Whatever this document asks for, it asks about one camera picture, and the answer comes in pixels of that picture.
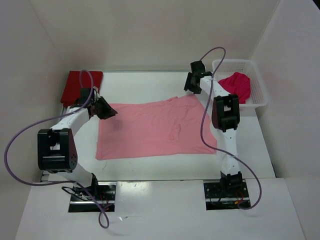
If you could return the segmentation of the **dark red t shirt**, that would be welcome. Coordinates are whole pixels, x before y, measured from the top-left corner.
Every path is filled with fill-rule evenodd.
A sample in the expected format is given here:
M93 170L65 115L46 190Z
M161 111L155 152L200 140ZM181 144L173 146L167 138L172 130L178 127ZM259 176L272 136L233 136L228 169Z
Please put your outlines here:
M100 90L103 72L102 71L90 71L93 78L94 86ZM81 96L81 84L80 84L80 71L70 71L66 80L64 91L60 102L63 107L69 107Z

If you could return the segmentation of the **pink t shirt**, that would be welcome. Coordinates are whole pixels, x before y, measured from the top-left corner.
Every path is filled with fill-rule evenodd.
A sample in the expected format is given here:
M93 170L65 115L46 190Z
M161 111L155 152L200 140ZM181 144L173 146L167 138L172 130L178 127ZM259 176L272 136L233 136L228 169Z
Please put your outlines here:
M111 107L117 115L98 123L97 160L216 152L211 120L193 94Z

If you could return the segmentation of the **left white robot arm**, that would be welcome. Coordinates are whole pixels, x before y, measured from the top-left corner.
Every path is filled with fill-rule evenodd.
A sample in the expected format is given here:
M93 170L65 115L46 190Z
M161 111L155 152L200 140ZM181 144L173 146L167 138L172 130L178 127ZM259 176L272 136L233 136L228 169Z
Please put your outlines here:
M85 107L83 97L75 100L57 124L37 133L37 163L40 170L58 174L74 182L77 192L94 200L100 194L97 177L85 170L79 163L74 136L91 117L101 120L114 117L118 112L102 96L93 96Z

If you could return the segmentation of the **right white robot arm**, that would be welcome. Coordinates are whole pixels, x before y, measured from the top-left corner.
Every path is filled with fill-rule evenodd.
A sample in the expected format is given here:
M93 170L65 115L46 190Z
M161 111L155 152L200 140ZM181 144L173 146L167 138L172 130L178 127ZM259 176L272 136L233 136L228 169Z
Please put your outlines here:
M194 94L200 94L204 90L211 95L211 121L222 136L224 142L222 152L225 153L220 170L219 191L223 196L230 197L240 190L243 183L241 168L235 159L238 154L236 135L240 123L239 98L225 90L218 81L210 79L211 76L211 72L189 72L184 90Z

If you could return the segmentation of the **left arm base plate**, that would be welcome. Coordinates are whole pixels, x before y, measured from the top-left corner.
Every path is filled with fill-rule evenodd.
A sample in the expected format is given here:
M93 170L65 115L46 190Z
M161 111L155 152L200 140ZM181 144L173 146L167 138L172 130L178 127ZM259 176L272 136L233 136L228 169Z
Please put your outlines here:
M115 211L116 188L117 184L115 182L101 182L95 192L90 189L88 191L103 210L109 213ZM63 186L61 189L70 195L69 213L94 213L100 211L92 198L82 188Z

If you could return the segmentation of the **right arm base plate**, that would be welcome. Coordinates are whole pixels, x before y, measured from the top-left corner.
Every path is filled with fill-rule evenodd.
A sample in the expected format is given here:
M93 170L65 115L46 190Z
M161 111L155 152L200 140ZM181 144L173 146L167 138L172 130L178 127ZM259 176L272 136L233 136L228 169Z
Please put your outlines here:
M239 209L238 204L243 208L251 206L245 181L240 187L228 191L222 190L218 181L204 181L203 188L207 211Z

